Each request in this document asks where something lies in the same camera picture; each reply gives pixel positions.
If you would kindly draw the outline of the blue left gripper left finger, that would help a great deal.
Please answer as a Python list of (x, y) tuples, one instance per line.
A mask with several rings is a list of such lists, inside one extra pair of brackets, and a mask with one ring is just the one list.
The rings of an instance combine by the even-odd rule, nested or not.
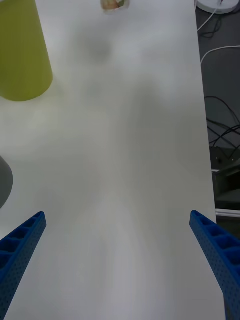
[(0, 319), (3, 320), (47, 226), (40, 211), (0, 241)]

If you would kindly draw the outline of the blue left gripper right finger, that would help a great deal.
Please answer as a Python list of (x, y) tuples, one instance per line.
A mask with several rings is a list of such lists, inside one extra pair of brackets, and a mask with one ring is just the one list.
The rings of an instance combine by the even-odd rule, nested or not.
[(240, 241), (198, 211), (189, 225), (214, 273), (224, 298), (225, 318), (240, 319)]

